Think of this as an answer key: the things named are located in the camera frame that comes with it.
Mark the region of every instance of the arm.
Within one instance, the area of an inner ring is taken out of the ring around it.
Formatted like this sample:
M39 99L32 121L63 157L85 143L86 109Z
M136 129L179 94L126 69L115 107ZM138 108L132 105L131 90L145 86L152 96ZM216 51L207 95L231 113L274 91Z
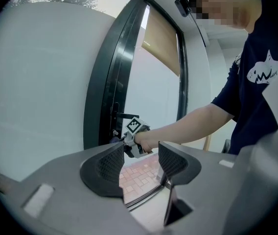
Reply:
M204 138L232 118L233 115L220 107L209 104L190 112L173 124L148 132L139 132L135 140L142 145L144 151L149 152L158 147L159 141L187 143Z
M141 144L145 152L149 152L158 147L159 141L192 142L212 134L232 118L236 121L241 109L238 77L240 57L241 54L236 57L226 85L211 104L190 112L176 123L139 132L135 136L135 142Z

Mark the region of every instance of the beige roller blind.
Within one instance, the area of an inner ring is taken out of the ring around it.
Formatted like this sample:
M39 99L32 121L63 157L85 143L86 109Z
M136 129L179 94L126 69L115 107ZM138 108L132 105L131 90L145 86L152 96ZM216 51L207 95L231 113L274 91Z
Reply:
M150 7L142 47L179 76L176 31L153 7Z

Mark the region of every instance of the hand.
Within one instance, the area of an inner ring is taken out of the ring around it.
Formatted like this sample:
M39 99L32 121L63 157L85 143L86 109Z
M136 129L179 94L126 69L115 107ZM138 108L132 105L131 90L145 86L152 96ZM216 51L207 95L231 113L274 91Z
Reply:
M135 135L135 143L140 144L144 152L151 153L152 148L158 147L158 142L156 142L157 144L155 145L154 140L150 140L145 137L146 134L147 132L138 132Z

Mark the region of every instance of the white wall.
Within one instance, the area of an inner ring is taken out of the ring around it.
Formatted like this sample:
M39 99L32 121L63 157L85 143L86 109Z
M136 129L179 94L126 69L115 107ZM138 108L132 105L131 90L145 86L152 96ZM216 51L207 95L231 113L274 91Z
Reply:
M210 103L211 83L207 52L198 29L185 32L188 59L188 106L187 112ZM205 138L185 145L203 149Z
M113 21L56 2L0 14L0 173L20 181L83 150L88 83Z
M206 47L206 50L211 74L211 100L213 100L227 82L229 67L226 65L222 49L216 39L210 40L210 45ZM231 139L234 128L235 122L230 120L222 128L214 132L211 136L209 151L222 152L225 140Z
M226 63L226 70L229 72L229 69L232 66L233 61L235 60L235 57L241 53L243 48L228 48L228 49L223 49L223 55L225 58L225 63Z
M140 28L133 63L130 71L125 113L136 114L140 119L157 129L174 123L177 119L179 101L179 77L165 64L141 47L145 29ZM122 132L129 119L124 119ZM128 166L140 159L131 159L125 155Z

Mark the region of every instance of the door frame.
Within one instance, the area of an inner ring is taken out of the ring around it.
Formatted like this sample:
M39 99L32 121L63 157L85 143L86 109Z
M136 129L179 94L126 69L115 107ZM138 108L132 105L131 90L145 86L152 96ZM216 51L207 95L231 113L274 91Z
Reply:
M126 48L125 32L128 32L132 43L137 39L145 5L147 4L156 9L176 30L181 69L177 120L187 113L188 63L184 33L169 14L154 0L130 0L109 29L91 73L84 112L84 149L107 144L112 137L111 121L115 92L119 88L118 74L123 71L122 85L120 86L122 92L119 93L119 96L125 99L132 63L132 60L127 62L118 59L118 52L124 51ZM135 48L127 48L127 54L133 56L134 50ZM124 113L124 105L119 105L118 111L120 113ZM122 119L117 120L119 126L121 123Z

